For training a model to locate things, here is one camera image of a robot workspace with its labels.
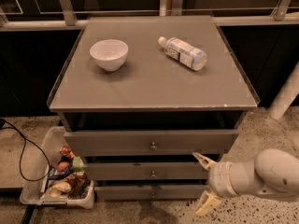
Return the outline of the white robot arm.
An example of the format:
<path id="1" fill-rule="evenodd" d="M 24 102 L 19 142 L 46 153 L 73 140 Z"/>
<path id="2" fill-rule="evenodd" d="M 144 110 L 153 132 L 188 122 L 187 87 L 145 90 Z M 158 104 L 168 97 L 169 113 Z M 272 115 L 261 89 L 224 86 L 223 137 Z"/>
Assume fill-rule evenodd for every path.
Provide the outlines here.
<path id="1" fill-rule="evenodd" d="M 209 190 L 205 190 L 195 214 L 204 216 L 223 199 L 252 195 L 283 202 L 299 201 L 299 160 L 279 149 L 266 149 L 253 161 L 215 162 L 193 152 L 208 171 Z"/>

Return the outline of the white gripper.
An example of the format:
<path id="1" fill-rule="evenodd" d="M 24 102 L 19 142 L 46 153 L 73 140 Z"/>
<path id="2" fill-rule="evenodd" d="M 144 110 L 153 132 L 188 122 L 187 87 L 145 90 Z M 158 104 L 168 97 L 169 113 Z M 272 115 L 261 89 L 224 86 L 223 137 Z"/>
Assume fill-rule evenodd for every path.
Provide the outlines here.
<path id="1" fill-rule="evenodd" d="M 233 198 L 237 196 L 237 193 L 233 188 L 230 178 L 231 162 L 216 163 L 209 157 L 198 152 L 193 152 L 192 155 L 199 161 L 205 170 L 209 171 L 208 185 L 213 191 L 205 190 L 199 199 L 199 207 L 195 214 L 202 217 L 220 205 L 222 198 Z"/>

